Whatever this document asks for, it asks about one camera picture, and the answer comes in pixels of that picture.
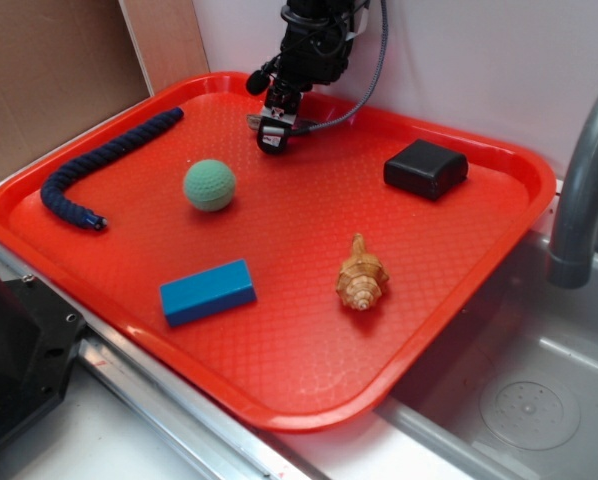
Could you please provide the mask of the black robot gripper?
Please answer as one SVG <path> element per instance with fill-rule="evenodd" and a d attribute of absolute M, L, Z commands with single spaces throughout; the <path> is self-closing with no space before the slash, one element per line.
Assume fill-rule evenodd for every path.
<path fill-rule="evenodd" d="M 266 154 L 285 151 L 301 97 L 316 85 L 339 80 L 348 67 L 354 38 L 367 24 L 367 1 L 288 1 L 280 51 L 267 63 L 267 107 L 261 110 L 257 146 Z"/>

